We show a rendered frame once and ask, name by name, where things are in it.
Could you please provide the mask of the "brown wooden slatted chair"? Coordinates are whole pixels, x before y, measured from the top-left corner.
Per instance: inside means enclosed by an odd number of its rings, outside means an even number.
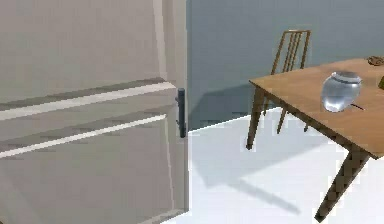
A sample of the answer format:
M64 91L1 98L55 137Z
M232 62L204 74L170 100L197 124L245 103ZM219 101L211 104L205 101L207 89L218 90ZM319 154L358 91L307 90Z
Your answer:
M282 33L270 74L277 74L283 46L286 46L284 61L280 73L290 72L297 65L299 69L305 67L311 30L285 30Z

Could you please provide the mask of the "brown wooden table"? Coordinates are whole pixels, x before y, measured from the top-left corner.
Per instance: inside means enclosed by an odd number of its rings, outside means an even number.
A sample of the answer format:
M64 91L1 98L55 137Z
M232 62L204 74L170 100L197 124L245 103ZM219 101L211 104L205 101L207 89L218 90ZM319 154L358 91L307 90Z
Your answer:
M323 109L322 83L334 71L351 71L362 78L356 109L340 113ZM384 65L372 66L364 59L350 59L250 81L255 86L255 95L247 149L253 146L264 100L268 98L348 150L348 156L317 210L315 219L319 222L327 217L368 159L384 156L384 90L378 87L383 77Z

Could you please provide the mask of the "clear glass round vase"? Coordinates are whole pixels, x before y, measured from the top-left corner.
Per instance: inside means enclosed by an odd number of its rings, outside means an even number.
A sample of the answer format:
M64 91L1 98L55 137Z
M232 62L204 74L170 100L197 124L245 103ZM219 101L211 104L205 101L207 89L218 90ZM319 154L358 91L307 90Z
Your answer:
M362 79L355 72L334 71L323 82L321 102L325 110L337 113L352 105L360 95Z

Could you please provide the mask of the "beige panelled room door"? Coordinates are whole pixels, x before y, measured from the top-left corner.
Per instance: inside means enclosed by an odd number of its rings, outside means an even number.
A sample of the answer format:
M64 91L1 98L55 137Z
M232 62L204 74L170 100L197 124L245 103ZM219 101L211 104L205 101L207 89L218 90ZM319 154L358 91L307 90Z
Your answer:
M0 0L0 224L188 210L186 3Z

